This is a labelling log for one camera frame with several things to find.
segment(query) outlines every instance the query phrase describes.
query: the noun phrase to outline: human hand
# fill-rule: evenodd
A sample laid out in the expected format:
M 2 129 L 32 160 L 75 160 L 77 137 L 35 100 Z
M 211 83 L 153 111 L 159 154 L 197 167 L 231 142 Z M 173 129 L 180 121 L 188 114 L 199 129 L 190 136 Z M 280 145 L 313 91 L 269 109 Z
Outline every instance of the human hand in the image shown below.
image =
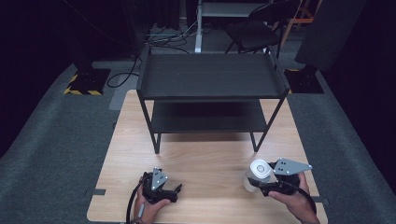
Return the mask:
M 162 199 L 155 204 L 147 202 L 146 198 L 143 196 L 143 186 L 140 186 L 137 190 L 136 200 L 134 201 L 134 220 L 144 224 L 151 224 L 155 220 L 158 212 L 169 203 L 171 203 L 171 201 L 168 199 Z M 139 217 L 139 210 L 142 204 L 144 205 L 144 210 L 142 216 Z
M 309 195 L 309 187 L 306 183 L 305 174 L 299 173 L 298 176 L 300 177 L 300 189 L 303 189 Z M 286 195 L 276 191 L 270 191 L 268 195 L 285 204 L 288 207 L 288 210 L 302 223 L 319 223 L 318 217 L 312 210 L 309 201 L 299 192 L 296 192 L 293 195 Z

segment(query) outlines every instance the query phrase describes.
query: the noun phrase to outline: black wall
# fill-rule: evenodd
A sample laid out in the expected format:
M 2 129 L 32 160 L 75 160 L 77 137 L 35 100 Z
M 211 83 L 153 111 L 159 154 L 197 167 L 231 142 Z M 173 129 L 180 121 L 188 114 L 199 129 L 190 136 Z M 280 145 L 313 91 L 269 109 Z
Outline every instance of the black wall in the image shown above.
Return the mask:
M 73 26 L 70 32 L 75 32 L 91 61 L 128 51 L 121 44 L 131 40 L 120 1 L 68 2 L 116 40 L 98 32 L 62 0 L 0 1 L 0 157 L 53 81 L 73 62 L 57 36 L 52 10 L 66 13 Z
M 396 20 L 391 2 L 367 1 L 342 54 L 325 78 L 396 192 Z

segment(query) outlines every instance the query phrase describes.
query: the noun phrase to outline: metal bracket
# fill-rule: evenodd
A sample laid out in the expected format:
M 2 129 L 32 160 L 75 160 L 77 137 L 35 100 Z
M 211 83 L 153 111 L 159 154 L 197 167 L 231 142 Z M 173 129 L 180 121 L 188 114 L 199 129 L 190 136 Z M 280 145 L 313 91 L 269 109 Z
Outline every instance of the metal bracket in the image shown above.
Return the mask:
M 157 167 L 154 167 L 152 170 L 151 190 L 156 190 L 159 186 L 163 185 L 167 179 L 168 176 L 162 173 Z
M 274 174 L 276 175 L 295 175 L 303 171 L 312 170 L 310 164 L 280 158 L 276 162 Z

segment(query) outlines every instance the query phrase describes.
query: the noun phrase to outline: white desk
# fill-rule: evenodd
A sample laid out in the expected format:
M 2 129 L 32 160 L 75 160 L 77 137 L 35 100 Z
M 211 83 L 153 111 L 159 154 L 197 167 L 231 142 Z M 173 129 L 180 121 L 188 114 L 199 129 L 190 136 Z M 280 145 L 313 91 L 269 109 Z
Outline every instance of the white desk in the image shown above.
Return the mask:
M 202 51 L 202 17 L 247 17 L 253 9 L 262 5 L 262 3 L 207 3 L 199 0 L 195 53 Z

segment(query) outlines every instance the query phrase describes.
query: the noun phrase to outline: wooden table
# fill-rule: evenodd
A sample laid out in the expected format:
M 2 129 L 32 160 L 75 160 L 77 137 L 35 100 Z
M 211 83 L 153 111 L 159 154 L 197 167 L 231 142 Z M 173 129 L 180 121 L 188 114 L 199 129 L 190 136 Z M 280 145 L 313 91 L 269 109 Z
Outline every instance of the wooden table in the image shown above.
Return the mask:
M 277 100 L 262 100 L 271 114 Z M 128 91 L 87 217 L 90 221 L 124 222 L 131 193 L 144 172 L 163 168 L 169 177 L 164 189 L 183 184 L 177 203 L 157 216 L 159 223 L 299 223 L 286 206 L 243 186 L 244 174 L 256 159 L 287 158 L 308 163 L 286 101 L 255 153 L 248 133 L 164 134 L 155 154 L 135 91 Z M 305 172 L 311 195 L 318 196 L 312 173 Z M 322 203 L 318 218 L 327 223 Z

